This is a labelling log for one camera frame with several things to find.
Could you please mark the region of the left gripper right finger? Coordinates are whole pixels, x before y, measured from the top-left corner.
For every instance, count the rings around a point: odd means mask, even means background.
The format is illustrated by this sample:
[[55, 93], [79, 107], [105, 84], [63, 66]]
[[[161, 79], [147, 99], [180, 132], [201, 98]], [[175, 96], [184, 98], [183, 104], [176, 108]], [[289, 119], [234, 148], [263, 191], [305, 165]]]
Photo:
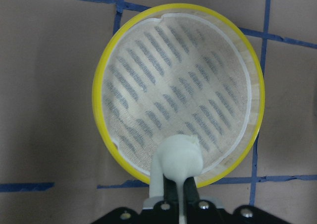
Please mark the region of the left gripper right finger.
[[197, 190], [194, 177], [189, 177], [183, 184], [183, 203], [194, 204], [199, 201], [200, 196]]

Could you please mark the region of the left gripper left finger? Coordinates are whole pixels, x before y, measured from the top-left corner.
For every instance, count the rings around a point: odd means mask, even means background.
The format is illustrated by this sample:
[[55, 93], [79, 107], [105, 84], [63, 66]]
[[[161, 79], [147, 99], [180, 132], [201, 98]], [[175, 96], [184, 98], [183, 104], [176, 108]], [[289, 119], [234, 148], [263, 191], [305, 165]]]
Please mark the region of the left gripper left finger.
[[178, 204], [178, 191], [175, 181], [163, 175], [163, 198], [168, 203]]

